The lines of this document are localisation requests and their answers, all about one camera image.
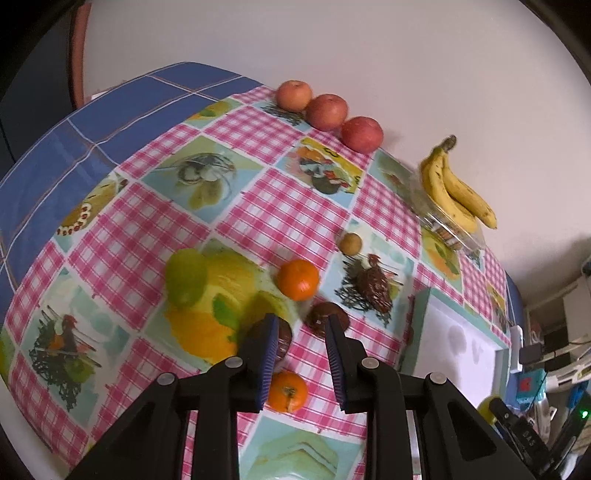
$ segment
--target pink checkered pattern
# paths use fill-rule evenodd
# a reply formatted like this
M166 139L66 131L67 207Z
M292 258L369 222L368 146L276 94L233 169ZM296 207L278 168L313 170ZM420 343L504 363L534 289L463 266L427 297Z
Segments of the pink checkered pattern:
M6 328L10 330L19 345L33 311L40 306L41 296L63 267L64 261L64 254L51 239L45 244L22 279L21 285L12 298L5 320Z
M313 128L307 135L333 149L352 164L357 165L361 170L367 170L369 162L371 162L371 155L363 155L362 153L354 152L349 147L345 147L331 132L321 132L320 130Z
M285 357L285 369L302 376L308 385L308 400L290 416L322 430L365 438L365 413L346 415L335 399L324 342L301 328Z
M492 333L494 333L497 338L500 338L505 345L511 346L511 340L509 339L509 337L507 337L507 335L503 333L503 331L499 327L491 323L491 330Z
M299 130L251 106L221 117L204 132L269 165L304 137Z
M183 480L191 480L191 466L193 464L193 445L195 444L195 428L197 426L197 412L189 414L189 428L187 429L187 440L183 452Z
M139 179L198 135L199 130L191 125L176 125L131 155L119 170Z
M267 100L275 95L275 90L271 90L269 87L261 85L260 87L253 88L244 93L235 93L231 96L239 102L250 104L255 102L261 102Z
M252 430L252 426L256 422L256 418L258 417L257 413L239 413L238 414L238 421L237 421L237 438L238 438L238 446L244 446L244 442L246 441L246 437Z
M465 255L460 254L458 257L460 258L462 268L464 297L482 317L486 318L489 322L492 321L492 303L486 291L484 275Z
M415 214L392 190L371 175L365 176L353 215L394 240L414 258L421 249L421 229Z
M393 365L400 351L402 342L387 334L365 319L349 314L350 326L347 336L360 340L368 355L379 358L382 362Z
M71 251L80 278L134 329L143 327L164 290L164 264L195 247L209 228L140 182L101 213Z
M53 400L24 356L17 355L8 384L12 397L37 434L73 468L84 456L88 435Z
M452 298L460 305L464 304L464 298L455 288L439 277L436 273L428 269L424 264L419 263L417 267L417 276L414 279L413 289L419 291L425 287L435 287Z
M263 262L279 266L300 257L324 270L348 212L274 168L248 191L217 231Z
M507 276L501 264L487 247L484 252L484 276L495 290L507 300Z
M153 380L163 372L172 372L179 378L199 373L179 366L168 355L156 350L144 338L138 338L131 346L129 355L113 385L107 385L109 394L99 410L98 418L90 433L98 440L127 407L142 393Z

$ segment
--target white wall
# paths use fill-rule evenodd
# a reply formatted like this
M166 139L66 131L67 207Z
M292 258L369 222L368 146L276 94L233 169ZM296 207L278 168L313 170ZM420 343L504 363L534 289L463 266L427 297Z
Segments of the white wall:
M591 86L518 0L93 1L87 95L184 60L337 93L411 165L456 134L452 166L495 209L486 240L526 298L591 251Z

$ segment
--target banana bunch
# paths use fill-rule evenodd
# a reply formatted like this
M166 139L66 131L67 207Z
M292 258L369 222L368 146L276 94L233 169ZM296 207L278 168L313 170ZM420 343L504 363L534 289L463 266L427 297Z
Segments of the banana bunch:
M449 168L448 152L456 146L456 137L447 137L419 166L425 192L449 217L468 233L478 228L476 218L488 228L496 228L491 207Z

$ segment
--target brown fruit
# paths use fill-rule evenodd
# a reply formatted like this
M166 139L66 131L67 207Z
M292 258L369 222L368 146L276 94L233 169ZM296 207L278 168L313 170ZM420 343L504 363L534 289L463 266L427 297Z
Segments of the brown fruit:
M312 307L306 316L304 323L310 328L310 330L312 330L314 335L324 338L326 336L324 326L326 325L326 322L328 322L330 315L337 316L343 331L349 328L349 315L347 315L347 312L336 303L332 303L331 301L324 301Z
M363 242L361 237L356 233L347 233L339 243L339 250L347 257L354 257L361 252Z

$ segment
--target screw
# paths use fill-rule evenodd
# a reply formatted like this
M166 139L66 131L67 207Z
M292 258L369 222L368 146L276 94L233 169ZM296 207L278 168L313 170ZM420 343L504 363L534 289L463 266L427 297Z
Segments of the screw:
M429 375L429 379L437 385L443 385L445 382L447 382L447 377L441 372L433 372L431 375Z
M156 379L156 382L158 382L158 384L162 386L170 385L172 382L174 382L174 374L170 372L160 374Z
M363 360L361 360L361 365L363 365L365 368L373 370L374 368L379 367L379 360L373 358L372 356L366 356Z
M226 358L224 363L228 368L238 368L241 367L244 362L239 356L231 356L230 358Z

